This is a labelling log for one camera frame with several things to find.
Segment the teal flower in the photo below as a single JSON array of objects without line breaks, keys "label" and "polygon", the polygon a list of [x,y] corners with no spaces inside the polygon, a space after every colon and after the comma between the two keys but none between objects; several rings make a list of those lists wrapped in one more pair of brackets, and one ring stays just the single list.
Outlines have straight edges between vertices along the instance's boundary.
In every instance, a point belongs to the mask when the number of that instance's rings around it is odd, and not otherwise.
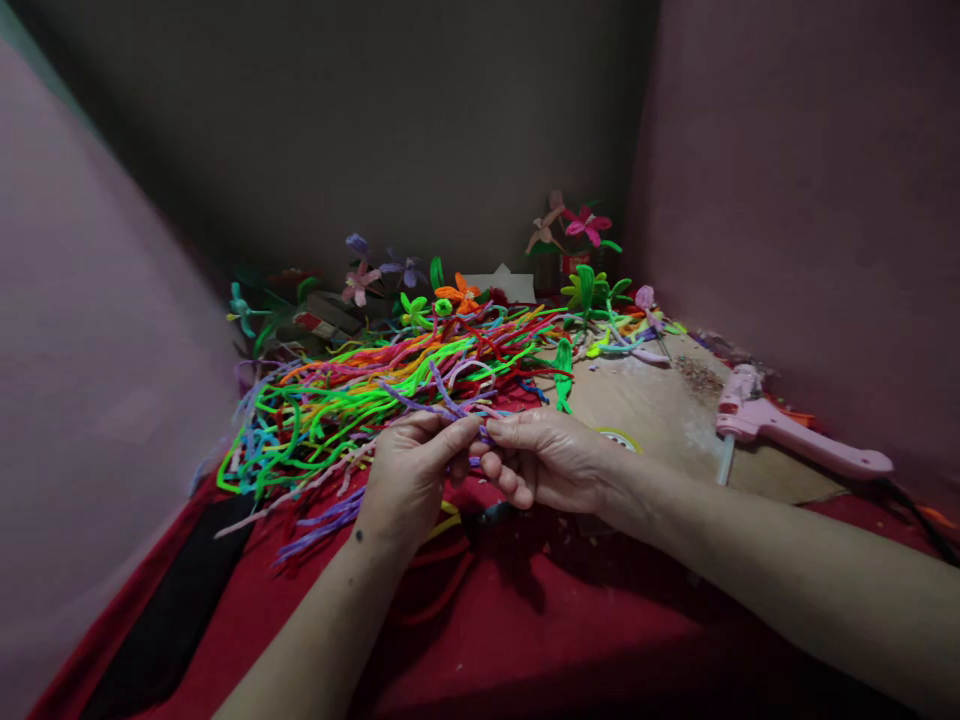
[{"label": "teal flower", "polygon": [[230,290],[233,293],[233,299],[230,301],[230,309],[233,310],[233,313],[227,315],[227,320],[230,322],[239,320],[240,329],[243,330],[243,334],[249,338],[256,337],[257,334],[253,331],[253,328],[250,327],[250,317],[253,315],[270,315],[272,313],[269,310],[251,310],[246,300],[244,300],[240,294],[240,283],[231,283]]}]

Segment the pink glue gun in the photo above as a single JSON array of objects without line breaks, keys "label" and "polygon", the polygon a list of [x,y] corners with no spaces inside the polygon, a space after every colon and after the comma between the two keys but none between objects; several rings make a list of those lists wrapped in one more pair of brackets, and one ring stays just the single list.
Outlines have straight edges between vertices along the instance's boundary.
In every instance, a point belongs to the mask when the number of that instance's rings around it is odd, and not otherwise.
[{"label": "pink glue gun", "polygon": [[724,457],[717,482],[726,485],[734,441],[751,442],[765,435],[795,453],[854,480],[873,480],[893,472],[890,458],[875,450],[857,450],[805,428],[777,410],[763,396],[760,373],[752,365],[737,365],[720,396],[717,434],[723,436]]}]

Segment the right hand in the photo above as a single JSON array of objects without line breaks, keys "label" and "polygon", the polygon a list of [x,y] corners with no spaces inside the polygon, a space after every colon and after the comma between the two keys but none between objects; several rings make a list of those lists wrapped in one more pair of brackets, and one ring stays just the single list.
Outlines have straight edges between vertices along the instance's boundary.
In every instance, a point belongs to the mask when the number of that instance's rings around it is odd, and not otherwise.
[{"label": "right hand", "polygon": [[539,502],[565,512],[602,514],[608,483],[633,455],[549,408],[490,418],[487,430],[498,447],[483,454],[480,466],[522,510]]}]

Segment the debris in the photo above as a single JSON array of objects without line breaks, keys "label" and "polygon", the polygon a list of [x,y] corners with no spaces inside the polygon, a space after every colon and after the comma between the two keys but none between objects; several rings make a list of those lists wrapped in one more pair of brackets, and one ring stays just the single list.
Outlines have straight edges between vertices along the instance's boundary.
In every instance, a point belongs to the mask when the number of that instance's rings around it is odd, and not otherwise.
[{"label": "debris", "polygon": [[677,358],[677,369],[687,389],[697,400],[710,406],[720,401],[723,381],[702,360],[681,355]]}]

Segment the red cloth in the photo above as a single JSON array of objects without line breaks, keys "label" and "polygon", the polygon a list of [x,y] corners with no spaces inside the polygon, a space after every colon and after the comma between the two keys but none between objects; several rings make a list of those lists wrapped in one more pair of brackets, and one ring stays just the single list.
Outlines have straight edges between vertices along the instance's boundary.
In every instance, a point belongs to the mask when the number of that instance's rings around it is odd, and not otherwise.
[{"label": "red cloth", "polygon": [[[31,720],[79,715],[203,506],[216,497],[212,486],[190,502],[90,628]],[[310,515],[336,500],[335,486]],[[489,484],[469,482],[451,499],[466,511],[500,498]],[[811,509],[932,554],[922,531],[864,500],[844,496]],[[182,684],[143,717],[210,717],[349,537],[341,531],[297,572],[278,574],[271,565],[289,527],[286,511],[258,525]],[[435,542],[452,540],[451,533]],[[722,697],[745,678],[757,688],[795,689],[820,672],[737,603],[707,583],[693,584],[670,558],[623,535],[600,537],[594,547],[573,517],[536,508],[487,530],[475,551],[438,616],[415,627],[388,620],[354,713],[487,720],[679,693]],[[457,562],[410,571],[395,606],[429,604]]]}]

